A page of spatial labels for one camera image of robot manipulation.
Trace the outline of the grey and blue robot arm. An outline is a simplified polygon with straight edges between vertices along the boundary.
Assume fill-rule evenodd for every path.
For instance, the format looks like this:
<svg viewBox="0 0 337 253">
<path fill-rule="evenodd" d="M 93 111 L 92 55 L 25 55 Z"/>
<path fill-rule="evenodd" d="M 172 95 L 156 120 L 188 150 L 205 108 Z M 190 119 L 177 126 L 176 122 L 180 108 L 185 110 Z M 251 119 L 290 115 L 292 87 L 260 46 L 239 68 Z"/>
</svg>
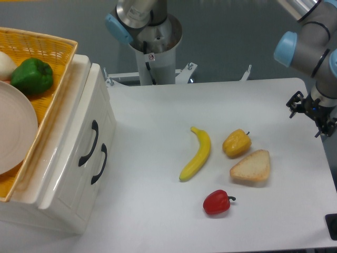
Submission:
<svg viewBox="0 0 337 253">
<path fill-rule="evenodd" d="M 274 59 L 315 79 L 308 96 L 296 92 L 287 102 L 292 114 L 303 113 L 318 127 L 318 135 L 336 131 L 336 51 L 326 45 L 336 32 L 336 1 L 280 1 L 301 24 L 286 32 Z M 180 22 L 167 12 L 166 1 L 118 1 L 106 15 L 107 30 L 136 55 L 142 85 L 175 84 L 175 50 L 182 38 Z"/>
</svg>

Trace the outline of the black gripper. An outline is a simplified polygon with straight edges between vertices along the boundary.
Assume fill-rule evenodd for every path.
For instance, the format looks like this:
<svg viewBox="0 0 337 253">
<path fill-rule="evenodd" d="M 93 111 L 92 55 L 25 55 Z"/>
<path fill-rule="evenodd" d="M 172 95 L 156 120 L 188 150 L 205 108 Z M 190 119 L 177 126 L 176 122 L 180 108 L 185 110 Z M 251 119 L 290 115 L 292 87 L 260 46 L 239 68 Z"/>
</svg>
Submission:
<svg viewBox="0 0 337 253">
<path fill-rule="evenodd" d="M 316 138 L 320 135 L 331 137 L 336 131 L 336 118 L 330 118 L 332 107 L 322 106 L 320 102 L 320 99 L 313 100 L 310 95 L 304 98 L 302 92 L 297 91 L 286 103 L 291 112 L 289 118 L 293 118 L 296 113 L 304 113 L 318 128 Z"/>
</svg>

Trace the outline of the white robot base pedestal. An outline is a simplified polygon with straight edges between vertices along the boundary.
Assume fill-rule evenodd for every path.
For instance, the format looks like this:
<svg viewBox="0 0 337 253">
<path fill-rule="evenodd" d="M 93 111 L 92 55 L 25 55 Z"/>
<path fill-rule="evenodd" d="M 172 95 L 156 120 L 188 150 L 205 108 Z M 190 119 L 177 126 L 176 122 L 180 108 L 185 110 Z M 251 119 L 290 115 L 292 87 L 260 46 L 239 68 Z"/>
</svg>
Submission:
<svg viewBox="0 0 337 253">
<path fill-rule="evenodd" d="M 176 48 L 181 39 L 181 23 L 171 14 L 162 24 L 139 33 L 130 47 L 135 52 L 140 85 L 175 83 Z"/>
</svg>

